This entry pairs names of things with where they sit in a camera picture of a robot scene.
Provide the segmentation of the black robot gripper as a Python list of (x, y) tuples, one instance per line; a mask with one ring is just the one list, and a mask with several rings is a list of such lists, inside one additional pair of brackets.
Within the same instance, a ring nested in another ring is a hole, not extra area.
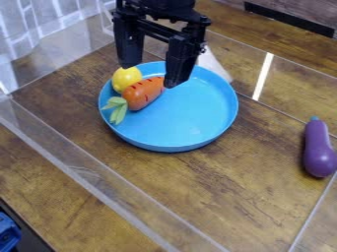
[[(149, 35), (169, 41), (166, 53), (165, 87), (175, 88), (190, 79), (197, 59), (205, 52), (207, 16), (195, 8), (195, 0), (118, 0), (113, 13), (119, 63), (125, 69), (142, 62), (143, 40)], [(181, 31), (149, 21), (185, 22)]]

